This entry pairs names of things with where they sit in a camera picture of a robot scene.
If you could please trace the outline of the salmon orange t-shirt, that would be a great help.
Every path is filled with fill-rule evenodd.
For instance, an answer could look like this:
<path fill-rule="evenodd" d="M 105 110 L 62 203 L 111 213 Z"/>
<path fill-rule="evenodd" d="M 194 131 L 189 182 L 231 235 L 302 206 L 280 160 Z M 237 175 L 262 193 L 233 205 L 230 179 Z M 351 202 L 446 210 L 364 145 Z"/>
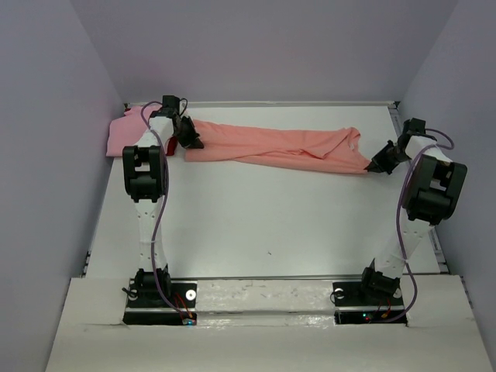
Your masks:
<path fill-rule="evenodd" d="M 330 174 L 365 174 L 370 160 L 359 150 L 360 131 L 264 129 L 196 121 L 204 147 L 186 150 L 187 162 L 236 161 Z"/>

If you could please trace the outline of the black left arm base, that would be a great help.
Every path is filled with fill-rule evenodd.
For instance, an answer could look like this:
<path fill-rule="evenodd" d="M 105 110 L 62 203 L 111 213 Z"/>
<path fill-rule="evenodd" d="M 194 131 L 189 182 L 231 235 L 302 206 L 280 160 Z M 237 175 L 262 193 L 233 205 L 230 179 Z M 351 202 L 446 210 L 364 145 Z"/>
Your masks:
<path fill-rule="evenodd" d="M 123 322 L 128 326 L 195 326 L 197 324 L 197 281 L 172 281 L 166 303 L 155 284 L 149 291 L 138 292 L 133 281 L 122 291 L 126 294 Z"/>

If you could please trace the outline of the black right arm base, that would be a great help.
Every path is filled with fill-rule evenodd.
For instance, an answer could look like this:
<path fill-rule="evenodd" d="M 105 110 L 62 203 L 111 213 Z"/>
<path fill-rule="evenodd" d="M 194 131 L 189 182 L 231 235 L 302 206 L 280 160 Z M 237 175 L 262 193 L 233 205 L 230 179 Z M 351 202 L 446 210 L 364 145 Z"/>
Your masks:
<path fill-rule="evenodd" d="M 403 297 L 374 297 L 366 294 L 359 281 L 334 281 L 329 296 L 338 326 L 390 322 L 405 308 Z"/>

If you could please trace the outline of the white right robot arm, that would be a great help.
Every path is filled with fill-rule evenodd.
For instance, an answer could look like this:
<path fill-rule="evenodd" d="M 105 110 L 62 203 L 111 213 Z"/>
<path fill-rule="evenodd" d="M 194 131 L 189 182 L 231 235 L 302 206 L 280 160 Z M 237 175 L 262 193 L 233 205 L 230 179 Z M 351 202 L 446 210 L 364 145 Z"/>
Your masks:
<path fill-rule="evenodd" d="M 454 148 L 454 142 L 438 143 L 438 133 L 427 128 L 424 120 L 408 119 L 397 141 L 388 141 L 366 167 L 369 173 L 391 174 L 399 164 L 409 163 L 398 198 L 392 240 L 363 270 L 356 286 L 358 298 L 364 303 L 393 297 L 403 272 L 411 271 L 409 259 L 420 242 L 455 211 L 467 166 L 445 155 L 445 150 Z"/>

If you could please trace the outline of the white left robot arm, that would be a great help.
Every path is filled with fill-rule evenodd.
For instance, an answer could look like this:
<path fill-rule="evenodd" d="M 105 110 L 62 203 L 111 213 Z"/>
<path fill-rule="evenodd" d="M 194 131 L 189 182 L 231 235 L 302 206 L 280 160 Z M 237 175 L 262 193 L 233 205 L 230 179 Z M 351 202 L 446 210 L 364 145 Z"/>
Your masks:
<path fill-rule="evenodd" d="M 136 275 L 126 292 L 131 299 L 144 298 L 156 306 L 172 307 L 171 276 L 161 238 L 170 187 L 167 145 L 175 140 L 186 150 L 198 150 L 204 144 L 187 114 L 187 99 L 165 95 L 159 108 L 145 115 L 145 109 L 153 104 L 145 104 L 139 112 L 146 126 L 144 134 L 122 150 L 125 190 L 138 218 L 140 254 Z"/>

